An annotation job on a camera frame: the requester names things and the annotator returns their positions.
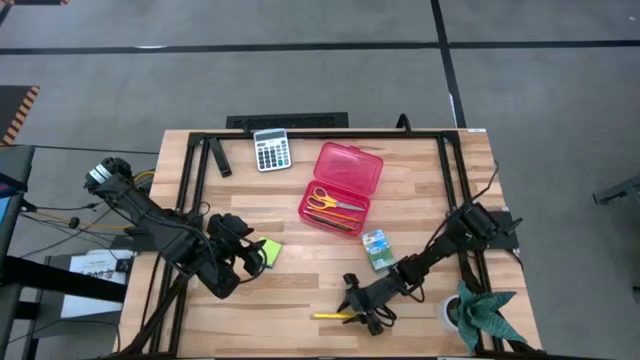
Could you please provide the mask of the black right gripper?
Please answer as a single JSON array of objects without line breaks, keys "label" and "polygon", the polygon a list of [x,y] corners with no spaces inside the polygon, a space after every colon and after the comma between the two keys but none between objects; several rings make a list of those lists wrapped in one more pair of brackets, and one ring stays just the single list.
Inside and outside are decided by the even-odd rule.
[{"label": "black right gripper", "polygon": [[381,318],[387,319],[390,323],[395,322],[397,315],[387,303],[400,293],[400,281],[397,276],[388,274],[364,287],[359,285],[359,279],[353,273],[344,274],[343,280],[347,288],[337,312],[343,312],[348,307],[359,312],[344,320],[343,324],[363,324],[371,335],[376,336],[384,332]]}]

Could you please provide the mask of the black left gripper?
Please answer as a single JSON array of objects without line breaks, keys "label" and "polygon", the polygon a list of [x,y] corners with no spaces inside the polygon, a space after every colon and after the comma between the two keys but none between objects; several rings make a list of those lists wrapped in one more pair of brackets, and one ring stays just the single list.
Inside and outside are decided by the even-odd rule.
[{"label": "black left gripper", "polygon": [[267,257],[264,246],[265,240],[252,241],[245,239],[246,246],[241,240],[254,232],[239,216],[226,213],[224,215],[212,215],[207,224],[207,233],[212,244],[223,258],[245,258],[247,253],[256,253],[260,256],[247,256],[244,259],[243,269],[251,277],[258,277],[265,269]]}]

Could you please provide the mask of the green sticky note pad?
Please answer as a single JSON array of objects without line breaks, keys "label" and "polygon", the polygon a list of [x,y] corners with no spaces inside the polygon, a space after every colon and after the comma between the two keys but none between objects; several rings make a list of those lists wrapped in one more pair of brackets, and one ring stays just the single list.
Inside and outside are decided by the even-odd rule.
[{"label": "green sticky note pad", "polygon": [[263,243],[261,256],[264,264],[267,268],[272,268],[281,252],[282,245],[268,237],[261,237],[259,241]]}]

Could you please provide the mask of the yellow-handled scissors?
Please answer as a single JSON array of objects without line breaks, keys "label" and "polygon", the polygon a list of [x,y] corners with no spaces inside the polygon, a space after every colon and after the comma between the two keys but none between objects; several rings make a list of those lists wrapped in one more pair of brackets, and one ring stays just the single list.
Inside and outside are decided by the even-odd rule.
[{"label": "yellow-handled scissors", "polygon": [[307,204],[313,209],[326,210],[328,208],[342,208],[364,212],[365,209],[350,203],[341,202],[331,197],[322,187],[315,187],[311,194],[307,197]]}]

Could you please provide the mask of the pink plastic pencil case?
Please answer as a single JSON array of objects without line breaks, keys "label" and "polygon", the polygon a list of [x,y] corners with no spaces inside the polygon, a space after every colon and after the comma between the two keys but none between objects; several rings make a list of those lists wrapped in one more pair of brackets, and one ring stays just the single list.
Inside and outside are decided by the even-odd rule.
[{"label": "pink plastic pencil case", "polygon": [[[383,165],[384,161],[381,157],[366,153],[358,147],[341,145],[335,142],[325,143],[318,155],[313,179],[307,184],[298,206],[300,219],[305,222],[305,219],[310,218],[310,215],[323,217],[350,226],[354,230],[350,233],[344,233],[330,228],[319,228],[340,233],[344,236],[359,236],[371,208],[370,197],[377,189]],[[315,187],[324,188],[336,200],[364,208],[364,212],[342,208],[326,209],[327,211],[357,218],[361,222],[351,222],[306,210],[306,207],[309,206],[307,197]]]}]

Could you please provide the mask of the white plant pot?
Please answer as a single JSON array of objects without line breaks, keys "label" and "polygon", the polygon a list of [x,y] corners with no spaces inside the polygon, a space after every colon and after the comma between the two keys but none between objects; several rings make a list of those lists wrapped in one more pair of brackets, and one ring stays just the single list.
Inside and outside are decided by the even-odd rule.
[{"label": "white plant pot", "polygon": [[458,330],[458,307],[460,298],[458,295],[451,295],[443,299],[437,307],[437,317],[442,326],[447,331]]}]

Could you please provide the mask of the grey desk calculator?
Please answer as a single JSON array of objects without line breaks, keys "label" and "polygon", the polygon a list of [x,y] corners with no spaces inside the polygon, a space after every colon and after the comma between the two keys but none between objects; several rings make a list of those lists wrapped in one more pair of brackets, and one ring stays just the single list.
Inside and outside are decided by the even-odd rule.
[{"label": "grey desk calculator", "polygon": [[292,165],[288,134],[284,128],[265,129],[253,134],[259,172],[288,169]]}]

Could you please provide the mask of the green artificial plant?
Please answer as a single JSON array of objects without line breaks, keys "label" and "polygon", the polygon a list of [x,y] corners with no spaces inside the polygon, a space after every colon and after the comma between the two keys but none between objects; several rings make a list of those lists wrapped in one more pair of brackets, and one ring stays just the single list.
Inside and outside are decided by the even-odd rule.
[{"label": "green artificial plant", "polygon": [[498,310],[516,295],[515,292],[475,295],[467,288],[465,282],[460,280],[457,295],[460,303],[455,308],[453,319],[457,322],[458,333],[469,353],[473,353],[478,346],[478,331],[484,331],[499,339],[527,343],[525,338],[498,314]]}]

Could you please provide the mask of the black floor vent grille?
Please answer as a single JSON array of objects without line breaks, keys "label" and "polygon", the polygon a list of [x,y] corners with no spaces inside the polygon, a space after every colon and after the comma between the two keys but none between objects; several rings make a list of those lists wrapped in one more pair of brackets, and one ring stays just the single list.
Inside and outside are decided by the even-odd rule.
[{"label": "black floor vent grille", "polygon": [[348,128],[347,112],[235,115],[226,118],[227,129]]}]

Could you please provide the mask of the white paper sheet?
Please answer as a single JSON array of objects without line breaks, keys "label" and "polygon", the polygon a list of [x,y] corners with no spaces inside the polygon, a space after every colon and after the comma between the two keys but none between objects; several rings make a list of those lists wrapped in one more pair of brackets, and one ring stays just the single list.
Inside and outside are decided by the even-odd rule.
[{"label": "white paper sheet", "polygon": [[[136,253],[131,250],[91,250],[85,255],[72,256],[69,270],[74,273],[125,284],[127,275],[117,270],[118,260],[129,260]],[[121,311],[121,302],[113,302],[75,295],[65,295],[60,317],[63,319]]]}]

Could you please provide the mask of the grey furniture leg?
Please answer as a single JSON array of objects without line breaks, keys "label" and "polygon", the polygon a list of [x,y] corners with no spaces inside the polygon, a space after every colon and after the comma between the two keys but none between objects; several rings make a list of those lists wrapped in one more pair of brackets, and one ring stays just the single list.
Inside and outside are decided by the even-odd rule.
[{"label": "grey furniture leg", "polygon": [[608,189],[592,194],[592,198],[597,205],[606,205],[612,200],[625,197],[640,206],[640,175],[631,177]]}]

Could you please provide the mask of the black mat with striped edge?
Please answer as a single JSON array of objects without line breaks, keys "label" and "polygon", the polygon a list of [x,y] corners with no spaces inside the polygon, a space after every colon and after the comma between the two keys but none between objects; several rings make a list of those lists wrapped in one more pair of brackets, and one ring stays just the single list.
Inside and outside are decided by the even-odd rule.
[{"label": "black mat with striped edge", "polygon": [[14,144],[39,92],[39,86],[0,85],[0,147]]}]

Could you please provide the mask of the black flat bracket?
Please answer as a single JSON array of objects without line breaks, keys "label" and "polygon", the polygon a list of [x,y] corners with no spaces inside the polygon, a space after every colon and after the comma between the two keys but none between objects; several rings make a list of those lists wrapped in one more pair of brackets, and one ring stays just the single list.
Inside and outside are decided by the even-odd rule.
[{"label": "black flat bracket", "polygon": [[217,137],[210,137],[208,139],[208,144],[221,176],[223,178],[231,176],[232,170],[220,140]]}]

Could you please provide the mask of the black metal table frame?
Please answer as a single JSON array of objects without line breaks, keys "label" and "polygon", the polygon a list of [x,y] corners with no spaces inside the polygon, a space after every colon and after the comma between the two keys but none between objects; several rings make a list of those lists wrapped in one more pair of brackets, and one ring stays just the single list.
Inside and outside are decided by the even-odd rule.
[{"label": "black metal table frame", "polygon": [[193,202],[202,191],[207,214],[233,213],[255,231],[282,244],[274,266],[241,285],[227,299],[214,297],[192,281],[180,322],[167,318],[160,350],[180,358],[347,357],[464,355],[459,336],[443,328],[436,310],[453,295],[461,273],[456,257],[435,265],[428,275],[424,301],[397,297],[390,306],[395,326],[371,335],[364,325],[313,320],[313,313],[333,313],[344,297],[343,275],[362,283],[376,278],[361,241],[303,222],[297,212],[322,146],[355,146],[384,161],[364,227],[381,229],[393,253],[420,251],[453,205],[477,196],[491,210],[505,208],[500,183],[492,177],[493,155],[484,132],[455,130],[449,139],[429,139],[422,131],[398,129],[290,133],[292,166],[259,172],[254,145],[237,131],[225,131],[222,147],[232,175],[223,178],[216,162],[188,150],[185,130],[165,133],[151,188],[152,199],[172,208]]}]

